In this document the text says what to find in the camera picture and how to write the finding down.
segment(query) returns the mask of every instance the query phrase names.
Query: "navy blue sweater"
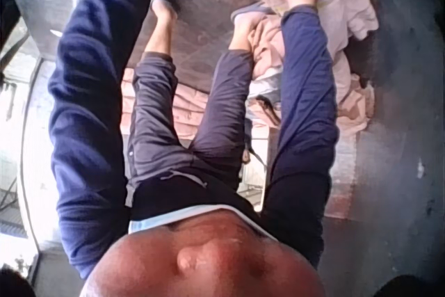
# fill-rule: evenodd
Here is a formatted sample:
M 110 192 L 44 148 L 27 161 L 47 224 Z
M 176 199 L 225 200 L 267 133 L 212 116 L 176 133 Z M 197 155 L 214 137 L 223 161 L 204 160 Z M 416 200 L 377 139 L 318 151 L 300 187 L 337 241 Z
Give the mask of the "navy blue sweater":
M 282 133 L 261 218 L 218 180 L 187 192 L 177 178 L 149 179 L 125 207 L 127 179 L 120 83 L 150 0 L 80 0 L 58 46 L 49 82 L 58 215 L 70 263 L 86 278 L 108 248 L 144 219 L 196 204 L 228 204 L 256 220 L 314 266 L 323 250 L 321 219 L 337 140 L 332 62 L 318 15 L 295 8 L 283 19 Z

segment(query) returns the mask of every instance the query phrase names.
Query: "drawstring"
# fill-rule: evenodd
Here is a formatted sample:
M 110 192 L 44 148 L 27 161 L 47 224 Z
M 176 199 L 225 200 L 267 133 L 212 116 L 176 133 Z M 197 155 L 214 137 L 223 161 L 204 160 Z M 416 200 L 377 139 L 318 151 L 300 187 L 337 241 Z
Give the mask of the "drawstring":
M 196 177 L 195 175 L 192 174 L 186 174 L 186 173 L 181 173 L 178 172 L 177 170 L 171 170 L 170 173 L 172 173 L 170 176 L 168 177 L 162 177 L 161 180 L 169 180 L 172 177 L 187 177 L 190 180 L 192 180 L 193 182 L 196 182 L 197 184 L 199 184 L 200 186 L 202 186 L 203 188 L 207 187 L 207 183 L 203 182 L 199 177 Z

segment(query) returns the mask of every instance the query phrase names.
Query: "man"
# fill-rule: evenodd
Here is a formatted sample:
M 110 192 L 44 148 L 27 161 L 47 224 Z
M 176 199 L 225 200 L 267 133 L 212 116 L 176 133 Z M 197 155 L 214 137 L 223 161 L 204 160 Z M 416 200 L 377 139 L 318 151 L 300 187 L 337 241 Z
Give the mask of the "man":
M 263 10 L 234 18 L 200 130 L 185 149 L 172 121 L 176 13 L 153 0 L 158 22 L 135 69 L 129 209 L 120 83 L 150 0 L 79 2 L 49 91 L 60 232 L 87 278 L 84 296 L 323 295 L 314 268 L 338 136 L 334 80 L 316 0 L 287 1 L 282 128 L 261 216 L 236 188 L 253 66 L 248 34 Z

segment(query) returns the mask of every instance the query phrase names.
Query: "gray pants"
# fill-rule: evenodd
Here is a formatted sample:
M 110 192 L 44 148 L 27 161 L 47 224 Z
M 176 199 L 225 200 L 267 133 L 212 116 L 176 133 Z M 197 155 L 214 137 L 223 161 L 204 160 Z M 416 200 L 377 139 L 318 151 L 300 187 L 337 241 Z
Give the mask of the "gray pants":
M 133 81 L 136 101 L 128 149 L 131 184 L 137 187 L 165 171 L 193 167 L 237 189 L 252 68 L 250 52 L 228 51 L 221 56 L 202 123 L 186 149 L 179 142 L 172 114 L 176 68 L 171 57 L 146 53 Z

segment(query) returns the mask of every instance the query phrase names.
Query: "leg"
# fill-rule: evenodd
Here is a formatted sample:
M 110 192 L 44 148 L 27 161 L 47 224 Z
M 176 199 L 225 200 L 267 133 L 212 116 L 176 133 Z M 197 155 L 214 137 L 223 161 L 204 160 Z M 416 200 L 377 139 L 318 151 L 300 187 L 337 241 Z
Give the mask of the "leg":
M 236 18 L 229 51 L 218 62 L 206 111 L 190 146 L 193 154 L 217 171 L 218 178 L 235 189 L 245 147 L 245 101 L 253 69 L 248 36 L 262 16 L 246 13 Z
M 135 69 L 133 82 L 136 100 L 128 155 L 135 187 L 178 163 L 190 165 L 192 160 L 179 143 L 172 114 L 177 78 L 170 52 L 176 14 L 162 0 L 155 0 L 152 10 L 158 22 Z

